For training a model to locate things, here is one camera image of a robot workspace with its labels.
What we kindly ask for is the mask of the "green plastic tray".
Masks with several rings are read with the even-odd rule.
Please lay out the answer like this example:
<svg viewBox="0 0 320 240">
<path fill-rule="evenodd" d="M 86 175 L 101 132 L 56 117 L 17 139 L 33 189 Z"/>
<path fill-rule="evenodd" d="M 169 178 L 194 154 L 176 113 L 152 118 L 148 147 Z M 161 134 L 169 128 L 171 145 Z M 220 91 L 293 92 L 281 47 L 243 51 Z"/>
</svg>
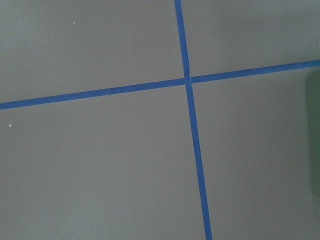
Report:
<svg viewBox="0 0 320 240">
<path fill-rule="evenodd" d="M 313 71 L 305 81 L 305 102 L 310 156 L 312 193 L 320 197 L 320 71 Z"/>
</svg>

